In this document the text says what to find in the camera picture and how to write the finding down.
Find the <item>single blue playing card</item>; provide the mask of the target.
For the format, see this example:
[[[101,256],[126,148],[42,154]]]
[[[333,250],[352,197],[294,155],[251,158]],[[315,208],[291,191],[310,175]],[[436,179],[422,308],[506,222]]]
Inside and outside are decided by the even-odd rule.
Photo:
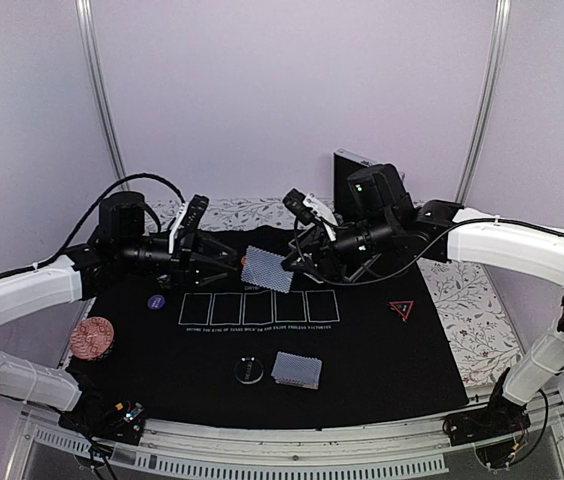
[[[279,293],[289,293],[293,273],[283,268],[284,256],[248,246],[243,257],[241,280]]]

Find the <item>purple small blind button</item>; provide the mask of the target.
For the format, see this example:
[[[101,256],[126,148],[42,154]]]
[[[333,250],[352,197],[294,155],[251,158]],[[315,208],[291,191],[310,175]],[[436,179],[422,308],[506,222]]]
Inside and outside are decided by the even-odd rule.
[[[159,294],[152,295],[147,301],[147,307],[153,311],[161,310],[165,304],[165,297]]]

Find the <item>aluminium poker chip case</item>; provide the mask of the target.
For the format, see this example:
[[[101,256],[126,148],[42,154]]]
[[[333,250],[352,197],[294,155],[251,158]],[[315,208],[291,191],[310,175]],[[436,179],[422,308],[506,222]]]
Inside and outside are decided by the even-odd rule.
[[[333,202],[334,210],[344,221],[360,220],[362,216],[348,186],[348,177],[359,170],[383,166],[376,162],[345,149],[337,149],[333,153]]]

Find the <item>blue playing card deck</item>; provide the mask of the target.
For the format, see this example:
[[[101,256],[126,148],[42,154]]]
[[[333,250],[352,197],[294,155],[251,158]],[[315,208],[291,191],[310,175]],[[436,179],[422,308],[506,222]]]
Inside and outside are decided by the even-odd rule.
[[[277,384],[317,390],[323,362],[314,357],[304,357],[278,352],[271,372]]]

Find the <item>clear dealer button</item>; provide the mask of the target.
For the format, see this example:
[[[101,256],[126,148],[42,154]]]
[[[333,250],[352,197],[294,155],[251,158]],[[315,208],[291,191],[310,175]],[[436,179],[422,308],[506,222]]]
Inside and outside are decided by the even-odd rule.
[[[242,357],[234,366],[234,377],[242,385],[257,384],[264,375],[264,366],[256,357]]]

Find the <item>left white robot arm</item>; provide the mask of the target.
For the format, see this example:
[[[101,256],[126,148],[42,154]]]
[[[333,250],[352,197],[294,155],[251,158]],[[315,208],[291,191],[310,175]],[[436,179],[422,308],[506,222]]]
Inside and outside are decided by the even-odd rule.
[[[62,304],[86,301],[128,275],[163,277],[170,287],[201,287],[237,272],[239,255],[200,230],[209,200],[183,200],[174,220],[146,233],[145,219],[155,215],[137,191],[107,187],[88,207],[98,224],[83,244],[73,240],[85,223],[80,218],[48,259],[0,273],[0,326]],[[110,426],[110,412],[91,396],[84,381],[62,369],[44,367],[0,350],[0,395],[25,403],[70,411],[90,434]]]

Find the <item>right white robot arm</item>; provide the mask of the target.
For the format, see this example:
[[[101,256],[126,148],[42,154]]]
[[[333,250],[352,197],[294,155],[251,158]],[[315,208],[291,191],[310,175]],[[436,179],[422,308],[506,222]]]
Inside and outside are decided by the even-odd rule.
[[[312,194],[290,190],[284,206],[297,223],[292,252],[283,262],[319,282],[356,287],[354,271],[372,257],[390,258],[395,269],[384,282],[420,259],[479,264],[493,271],[514,329],[528,346],[523,357],[497,381],[479,427],[499,436],[518,410],[564,371],[564,228],[488,214],[459,203],[413,203],[391,164],[362,168],[346,180],[354,215],[340,220]]]

